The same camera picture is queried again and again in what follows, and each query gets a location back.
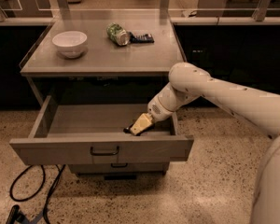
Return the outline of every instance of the white bowl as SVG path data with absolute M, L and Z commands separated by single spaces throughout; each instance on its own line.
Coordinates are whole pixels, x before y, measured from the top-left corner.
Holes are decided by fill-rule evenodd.
M 54 36 L 52 42 L 62 55 L 76 58 L 86 50 L 87 35 L 79 31 L 67 31 Z

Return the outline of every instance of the speckled floor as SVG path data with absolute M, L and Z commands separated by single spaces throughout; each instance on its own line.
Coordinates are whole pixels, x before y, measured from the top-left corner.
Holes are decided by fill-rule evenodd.
M 36 197 L 25 203 L 10 199 L 10 185 L 25 166 L 8 142 L 27 137 L 36 115 L 0 111 L 0 223 L 6 223 L 14 204 L 33 220 L 57 174 L 46 166 L 47 182 Z M 51 223 L 248 223 L 259 160 L 270 140 L 216 107 L 183 107 L 177 115 L 180 133 L 195 138 L 188 161 L 171 162 L 165 176 L 135 180 L 77 177 L 66 167 L 49 202 Z M 15 186 L 14 195 L 27 197 L 40 183 L 36 167 Z

